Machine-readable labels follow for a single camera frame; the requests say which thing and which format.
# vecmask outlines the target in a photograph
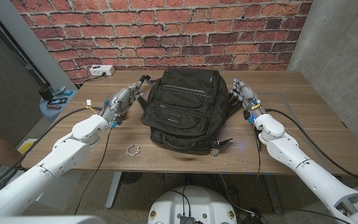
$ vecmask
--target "wooden table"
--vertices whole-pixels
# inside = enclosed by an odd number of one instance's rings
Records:
[[[102,107],[110,93],[116,93],[142,75],[152,79],[160,78],[163,71],[116,71],[113,76],[100,81],[84,84],[70,101],[59,117],[78,108],[86,106],[87,99],[94,106]],[[338,164],[358,174],[358,140],[341,123],[332,109],[317,94],[313,87],[299,72],[251,72],[221,71],[227,88],[232,88],[232,81],[238,78],[259,94],[264,108],[280,110],[295,118],[305,128],[316,144]],[[142,91],[147,94],[150,87],[146,82]],[[225,173],[255,174],[258,171],[258,152],[251,125],[244,121],[242,110],[233,115],[223,126],[219,139],[233,138],[218,157],[210,154],[203,156],[174,152],[154,144],[150,140],[150,128],[140,122],[142,108],[138,102],[129,108],[122,126],[112,130],[108,150],[100,169],[118,172],[192,172],[192,173]],[[75,113],[51,130],[22,165],[31,167],[44,158],[53,144],[71,131],[74,124],[82,121],[93,112],[91,110]],[[281,122],[286,132],[300,144],[301,149],[312,159],[333,174],[343,174],[341,170],[328,162],[314,149],[298,128],[280,114],[272,113]],[[89,158],[76,169],[96,169],[103,155],[107,133],[101,134],[102,140],[95,147]],[[140,146],[140,153],[135,157],[126,155],[126,147],[134,144]],[[269,156],[265,146],[262,147],[261,174],[293,175],[293,172]]]

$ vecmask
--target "black backpack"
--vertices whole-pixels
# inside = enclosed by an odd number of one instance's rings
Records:
[[[163,77],[150,80],[147,102],[139,98],[143,124],[151,128],[151,140],[178,152],[202,152],[221,147],[220,127],[241,107],[229,94],[216,70],[169,68]]]

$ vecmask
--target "red brick wall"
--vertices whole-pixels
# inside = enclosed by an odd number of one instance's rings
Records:
[[[92,64],[285,70],[311,1],[12,0],[74,83]]]

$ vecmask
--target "electrical outlet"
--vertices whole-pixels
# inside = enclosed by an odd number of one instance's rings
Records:
[[[103,72],[106,72],[106,75],[112,75],[115,69],[112,65],[92,65],[90,72],[94,76],[100,76]]]

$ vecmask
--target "robotic arm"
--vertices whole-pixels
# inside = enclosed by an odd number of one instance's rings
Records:
[[[358,224],[358,191],[344,185],[310,159],[297,141],[285,132],[284,126],[265,113],[258,96],[244,82],[235,79],[231,93],[242,101],[255,127],[262,131],[258,137],[267,145],[268,153],[294,171],[332,215]]]
[[[59,139],[52,152],[37,165],[0,190],[0,217],[20,215],[58,177],[81,164],[91,148],[98,145],[98,131],[105,132],[122,123],[125,112],[142,96],[137,82],[107,99],[99,115],[74,125],[72,132]]]

